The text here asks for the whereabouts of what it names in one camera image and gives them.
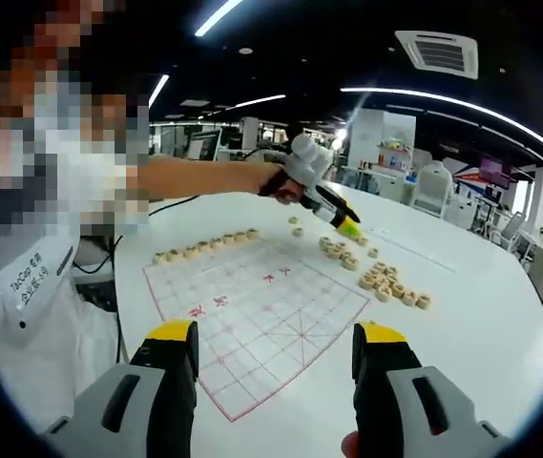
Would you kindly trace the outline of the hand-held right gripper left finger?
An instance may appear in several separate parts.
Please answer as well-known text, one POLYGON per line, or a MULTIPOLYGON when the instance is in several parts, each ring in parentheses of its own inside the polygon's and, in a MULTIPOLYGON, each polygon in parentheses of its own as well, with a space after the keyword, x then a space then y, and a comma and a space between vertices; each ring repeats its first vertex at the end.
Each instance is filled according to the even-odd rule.
POLYGON ((61 457, 189 457, 198 369, 198 323, 170 320, 41 437, 61 457))

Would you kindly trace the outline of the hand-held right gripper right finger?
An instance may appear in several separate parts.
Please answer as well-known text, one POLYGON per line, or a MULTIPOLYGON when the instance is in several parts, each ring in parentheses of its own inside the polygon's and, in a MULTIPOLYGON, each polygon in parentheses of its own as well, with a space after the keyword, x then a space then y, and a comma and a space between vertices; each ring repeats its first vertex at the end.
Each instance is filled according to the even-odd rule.
POLYGON ((494 457, 510 442, 389 327, 354 324, 352 379, 360 457, 494 457))

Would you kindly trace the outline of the person's right hand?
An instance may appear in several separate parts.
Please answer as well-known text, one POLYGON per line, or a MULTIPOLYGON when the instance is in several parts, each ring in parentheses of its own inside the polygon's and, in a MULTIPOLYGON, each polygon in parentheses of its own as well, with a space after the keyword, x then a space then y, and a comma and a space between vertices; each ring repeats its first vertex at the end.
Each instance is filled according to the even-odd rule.
POLYGON ((352 431, 347 434, 341 443, 341 450, 346 458, 358 458, 359 457, 359 432, 352 431))

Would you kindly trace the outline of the person's left hand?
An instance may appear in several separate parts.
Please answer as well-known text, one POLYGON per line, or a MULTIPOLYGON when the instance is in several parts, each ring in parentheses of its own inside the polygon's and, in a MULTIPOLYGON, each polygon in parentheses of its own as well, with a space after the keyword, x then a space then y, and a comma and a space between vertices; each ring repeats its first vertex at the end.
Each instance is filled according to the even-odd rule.
POLYGON ((281 204, 298 203, 303 196, 304 187, 288 176, 280 164, 261 165, 261 184, 257 188, 260 197, 273 198, 281 204))

